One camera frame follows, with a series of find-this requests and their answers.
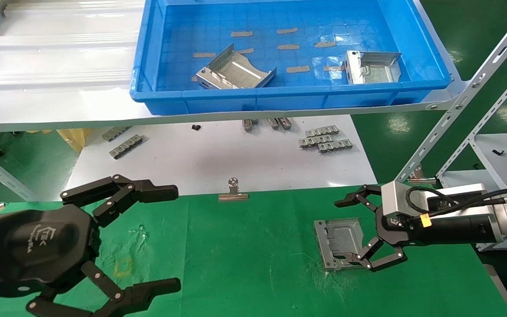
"stamped metal plate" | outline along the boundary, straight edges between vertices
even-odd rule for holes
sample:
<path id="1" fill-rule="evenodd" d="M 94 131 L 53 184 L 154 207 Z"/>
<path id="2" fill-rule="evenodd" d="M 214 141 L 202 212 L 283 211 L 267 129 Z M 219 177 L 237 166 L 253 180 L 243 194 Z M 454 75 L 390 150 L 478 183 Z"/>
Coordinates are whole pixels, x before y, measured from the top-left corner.
<path id="1" fill-rule="evenodd" d="M 314 232 L 320 249 L 322 266 L 326 271 L 361 268 L 344 259 L 334 257 L 339 253 L 359 253 L 363 246 L 363 231 L 359 218 L 316 220 Z"/>

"wire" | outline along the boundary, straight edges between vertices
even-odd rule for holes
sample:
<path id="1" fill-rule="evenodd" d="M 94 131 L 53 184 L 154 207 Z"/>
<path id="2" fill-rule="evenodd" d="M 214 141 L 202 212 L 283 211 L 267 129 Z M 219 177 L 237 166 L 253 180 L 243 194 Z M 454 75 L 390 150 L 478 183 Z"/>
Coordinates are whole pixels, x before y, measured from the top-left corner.
<path id="1" fill-rule="evenodd" d="M 422 209 L 410 200 L 410 194 L 415 191 L 431 192 L 431 193 L 434 193 L 437 196 L 439 196 L 444 201 L 447 201 L 448 203 L 455 203 L 455 204 L 452 206 L 449 206 L 447 208 L 439 209 L 436 211 L 429 211 L 426 209 Z M 436 191 L 435 189 L 417 186 L 417 187 L 412 187 L 406 191 L 406 202 L 408 203 L 408 206 L 410 206 L 410 208 L 412 208 L 416 211 L 419 211 L 422 214 L 428 213 L 430 217 L 435 217 L 437 215 L 449 214 L 454 211 L 463 210 L 463 209 L 466 209 L 469 207 L 489 206 L 489 205 L 497 205 L 500 203 L 505 203 L 504 198 L 485 200 L 485 199 L 489 199 L 494 196 L 505 195 L 505 194 L 507 194 L 507 188 L 506 189 L 499 189 L 497 191 L 493 191 L 493 192 L 489 192 L 489 193 L 485 193 L 484 195 L 473 197 L 469 200 L 465 200 L 464 202 L 459 203 L 458 201 L 455 201 L 455 200 L 451 199 L 450 197 L 443 195 L 443 193 L 440 193 L 439 191 Z M 415 221 L 419 221 L 419 220 L 420 220 L 419 216 L 418 217 L 410 217 L 408 219 L 408 222 L 415 222 Z"/>

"sheet metal part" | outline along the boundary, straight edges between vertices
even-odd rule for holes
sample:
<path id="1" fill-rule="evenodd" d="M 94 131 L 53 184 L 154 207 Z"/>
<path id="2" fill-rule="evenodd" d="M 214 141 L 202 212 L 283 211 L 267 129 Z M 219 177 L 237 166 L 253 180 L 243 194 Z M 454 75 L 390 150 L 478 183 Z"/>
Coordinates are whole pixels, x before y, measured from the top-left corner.
<path id="1" fill-rule="evenodd" d="M 208 89 L 259 88 L 265 86 L 277 73 L 269 73 L 250 64 L 247 57 L 234 50 L 231 44 L 207 66 L 197 72 L 199 83 Z"/>
<path id="2" fill-rule="evenodd" d="M 359 253 L 363 246 L 363 230 L 359 218 L 316 220 L 314 233 L 320 250 L 322 266 L 326 271 L 362 268 L 345 259 L 334 257 L 340 253 Z"/>
<path id="3" fill-rule="evenodd" d="M 273 130 L 279 129 L 279 121 L 276 118 L 268 118 L 267 123 L 273 128 Z"/>
<path id="4" fill-rule="evenodd" d="M 290 122 L 289 118 L 282 117 L 282 118 L 276 118 L 276 119 L 277 119 L 277 121 L 279 121 L 279 123 L 283 127 L 283 130 L 290 130 L 290 128 L 292 128 L 292 123 Z"/>
<path id="5" fill-rule="evenodd" d="M 126 155 L 130 151 L 132 151 L 135 147 L 142 144 L 143 138 L 139 135 L 134 135 L 132 138 L 126 140 L 123 142 L 120 146 L 115 148 L 114 150 L 110 151 L 109 154 L 115 159 L 118 160 L 122 156 Z"/>
<path id="6" fill-rule="evenodd" d="M 320 135 L 336 135 L 340 133 L 340 130 L 335 125 L 325 126 L 322 128 L 316 128 L 312 130 L 307 130 L 305 132 L 306 136 L 313 137 L 313 136 L 320 136 Z"/>
<path id="7" fill-rule="evenodd" d="M 328 143 L 333 141 L 334 139 L 332 139 L 332 136 L 330 135 L 313 136 L 312 138 L 298 139 L 298 147 L 300 148 L 315 147 L 320 143 Z"/>
<path id="8" fill-rule="evenodd" d="M 244 119 L 242 120 L 242 126 L 246 132 L 251 132 L 251 130 L 254 128 L 254 123 L 251 121 L 251 119 Z"/>
<path id="9" fill-rule="evenodd" d="M 344 63 L 348 83 L 398 82 L 400 56 L 399 52 L 347 51 Z"/>
<path id="10" fill-rule="evenodd" d="M 321 143 L 318 145 L 318 153 L 324 154 L 342 150 L 350 150 L 351 148 L 353 148 L 352 142 L 346 139 L 329 143 Z"/>
<path id="11" fill-rule="evenodd" d="M 250 198 L 250 195 L 247 193 L 239 193 L 238 179 L 236 177 L 228 180 L 228 191 L 228 193 L 222 193 L 219 195 L 219 202 L 242 201 Z"/>
<path id="12" fill-rule="evenodd" d="M 102 137 L 105 141 L 111 142 L 112 140 L 119 137 L 119 135 L 126 132 L 126 130 L 130 129 L 132 126 L 117 126 L 115 128 L 109 129 L 109 131 L 103 133 Z"/>

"metal clip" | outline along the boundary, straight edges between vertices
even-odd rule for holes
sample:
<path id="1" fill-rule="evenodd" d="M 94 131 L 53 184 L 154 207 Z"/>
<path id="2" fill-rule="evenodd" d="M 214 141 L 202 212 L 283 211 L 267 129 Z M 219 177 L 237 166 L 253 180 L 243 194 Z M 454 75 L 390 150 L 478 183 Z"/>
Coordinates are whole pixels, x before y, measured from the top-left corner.
<path id="1" fill-rule="evenodd" d="M 292 127 L 289 118 L 277 118 L 277 121 L 279 121 L 284 130 L 290 130 L 290 127 Z"/>
<path id="2" fill-rule="evenodd" d="M 240 201 L 250 198 L 247 193 L 238 193 L 238 179 L 236 177 L 228 180 L 228 189 L 229 193 L 219 195 L 219 201 Z"/>

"green mat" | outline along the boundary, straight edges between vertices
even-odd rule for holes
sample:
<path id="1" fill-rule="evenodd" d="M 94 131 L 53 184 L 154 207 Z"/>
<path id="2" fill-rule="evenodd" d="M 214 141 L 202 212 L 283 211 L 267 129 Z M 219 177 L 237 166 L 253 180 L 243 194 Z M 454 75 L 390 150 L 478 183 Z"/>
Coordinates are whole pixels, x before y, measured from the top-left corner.
<path id="1" fill-rule="evenodd" d="M 97 265 L 121 287 L 181 279 L 181 292 L 157 297 L 139 317 L 507 316 L 469 245 L 407 247 L 407 262 L 378 273 L 325 273 L 313 221 L 361 217 L 364 239 L 375 234 L 370 211 L 333 205 L 356 188 L 256 192 L 233 203 L 217 195 L 141 203 L 101 230 Z M 13 203 L 5 211 L 59 206 Z M 30 316 L 24 307 L 32 297 L 0 299 L 0 317 Z M 87 279 L 57 298 L 89 310 L 105 300 Z"/>

